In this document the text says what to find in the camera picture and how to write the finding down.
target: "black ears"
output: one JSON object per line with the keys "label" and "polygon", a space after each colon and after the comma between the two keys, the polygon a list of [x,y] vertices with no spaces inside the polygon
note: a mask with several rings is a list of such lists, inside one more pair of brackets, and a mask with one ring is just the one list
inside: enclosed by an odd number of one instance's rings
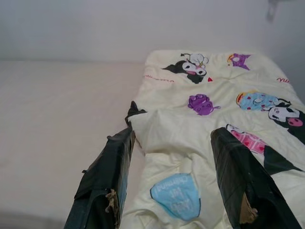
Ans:
{"label": "black ears", "polygon": [[178,73],[176,65],[173,64],[168,65],[166,68],[162,68],[162,69],[171,71],[172,73]]}

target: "white sheet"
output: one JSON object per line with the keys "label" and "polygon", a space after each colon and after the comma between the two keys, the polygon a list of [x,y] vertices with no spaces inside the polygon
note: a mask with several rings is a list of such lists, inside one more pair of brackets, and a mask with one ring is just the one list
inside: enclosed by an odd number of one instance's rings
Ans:
{"label": "white sheet", "polygon": [[[227,124],[258,136],[305,170],[305,145],[299,139],[269,119],[268,111],[260,110],[264,106],[251,111],[253,105],[242,110],[236,104],[241,92],[256,90],[289,100],[292,107],[305,112],[288,79],[272,61],[256,54],[240,55],[245,62],[234,62],[238,55],[232,53],[185,53],[190,52],[156,51],[146,61],[145,79],[135,102],[147,113],[129,118],[146,154],[145,168],[139,194],[126,210],[121,229],[231,228],[216,182],[210,142],[211,132]],[[198,78],[193,76],[205,72],[194,83]],[[197,94],[205,94],[213,102],[215,109],[210,114],[198,115],[200,110],[191,109],[189,98]],[[151,196],[156,183],[178,173],[191,174],[198,187],[201,211],[191,221],[172,217],[168,214],[171,205],[163,208]],[[305,173],[292,169],[272,178],[305,227]]]}
{"label": "white sheet", "polygon": [[[0,62],[0,228],[62,228],[82,177],[124,117],[142,64]],[[142,154],[128,180],[132,200]]]}

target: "bed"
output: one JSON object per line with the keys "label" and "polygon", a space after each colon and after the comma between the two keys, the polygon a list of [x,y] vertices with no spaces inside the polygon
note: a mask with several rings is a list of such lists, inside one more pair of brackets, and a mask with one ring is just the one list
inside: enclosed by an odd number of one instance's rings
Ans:
{"label": "bed", "polygon": [[[0,228],[61,229],[82,170],[126,127],[143,64],[0,62]],[[133,150],[128,197],[144,157]]]}
{"label": "bed", "polygon": [[304,228],[304,112],[265,56],[151,53],[128,115],[145,167],[120,228]]}

